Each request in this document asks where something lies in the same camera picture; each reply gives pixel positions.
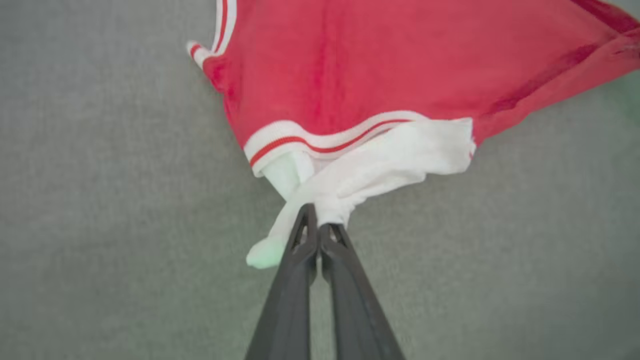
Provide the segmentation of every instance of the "red stripe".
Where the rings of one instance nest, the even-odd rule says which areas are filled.
[[[277,148],[278,146],[284,145],[286,143],[293,143],[293,142],[299,142],[299,143],[303,143],[305,144],[309,149],[316,151],[316,152],[321,152],[323,154],[329,153],[329,152],[336,152],[336,151],[340,151],[343,150],[344,148],[353,145],[355,142],[357,142],[358,140],[362,139],[363,137],[365,137],[367,134],[369,134],[371,131],[374,131],[375,129],[377,129],[378,127],[385,125],[385,124],[398,124],[398,123],[402,123],[402,122],[409,122],[411,120],[386,120],[386,121],[382,121],[379,122],[375,125],[373,125],[372,127],[370,127],[369,129],[367,129],[365,132],[363,132],[362,134],[356,136],[354,139],[351,139],[350,141],[343,143],[341,145],[335,146],[335,147],[315,147],[311,144],[309,144],[304,138],[301,138],[300,136],[287,136],[285,138],[279,138],[273,142],[270,142],[267,144],[267,146],[261,148],[258,152],[255,153],[255,155],[253,155],[253,157],[251,158],[251,161],[249,161],[249,164],[251,166],[254,166],[256,162],[258,162],[258,160],[260,160],[263,156],[265,156],[269,151]]]
[[[199,48],[201,48],[202,46],[200,46],[200,44],[195,44],[192,48],[191,51],[189,52],[189,54],[191,54],[191,57],[193,58],[196,51],[198,51]]]
[[[227,0],[222,0],[222,23],[220,24],[220,38],[218,39],[218,45],[214,50],[214,53],[218,51],[220,45],[222,45],[222,39],[225,37],[225,28],[227,27]]]

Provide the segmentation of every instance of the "white cloth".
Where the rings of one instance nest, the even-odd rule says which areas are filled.
[[[368,197],[419,183],[426,174],[463,172],[471,162],[476,145],[472,119],[425,120],[398,125],[340,158],[315,175],[287,186],[274,184],[285,197],[269,236],[255,244],[246,257],[247,265],[268,268],[279,264],[300,207],[316,205],[318,226],[347,224],[353,209]],[[276,170],[265,171],[269,180]]]
[[[288,152],[262,169],[264,177],[285,200],[289,200],[300,184],[315,173],[311,157],[302,151]]]

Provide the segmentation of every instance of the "folded fabric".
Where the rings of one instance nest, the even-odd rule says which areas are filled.
[[[301,203],[344,223],[367,197],[464,171],[489,136],[640,67],[640,24],[596,0],[218,0],[216,18],[212,48],[188,51],[253,173],[288,200],[247,257],[256,267],[277,264]]]

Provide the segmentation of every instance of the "gray surface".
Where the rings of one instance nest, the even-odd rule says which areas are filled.
[[[244,255],[282,200],[184,52],[214,13],[0,3],[0,359],[243,357],[274,274]],[[409,359],[640,359],[639,92],[635,73],[555,105],[357,209]]]

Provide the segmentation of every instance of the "gray fabric surface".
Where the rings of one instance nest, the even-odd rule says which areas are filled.
[[[0,359],[243,358],[275,273],[244,256],[283,201],[184,51],[214,13],[0,2]],[[640,359],[638,94],[635,73],[552,106],[355,211],[408,359]]]

